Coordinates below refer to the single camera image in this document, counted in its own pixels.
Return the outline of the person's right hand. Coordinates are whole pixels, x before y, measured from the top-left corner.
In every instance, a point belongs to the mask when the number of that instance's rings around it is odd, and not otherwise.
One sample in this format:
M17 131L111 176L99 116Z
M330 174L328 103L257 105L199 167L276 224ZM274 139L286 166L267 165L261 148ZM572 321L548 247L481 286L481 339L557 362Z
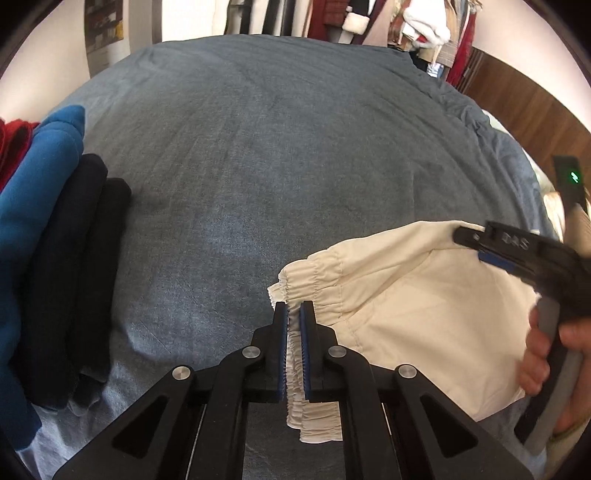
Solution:
M530 401L515 436L536 453L553 433L572 430L590 418L590 320L542 299L526 338L520 386Z

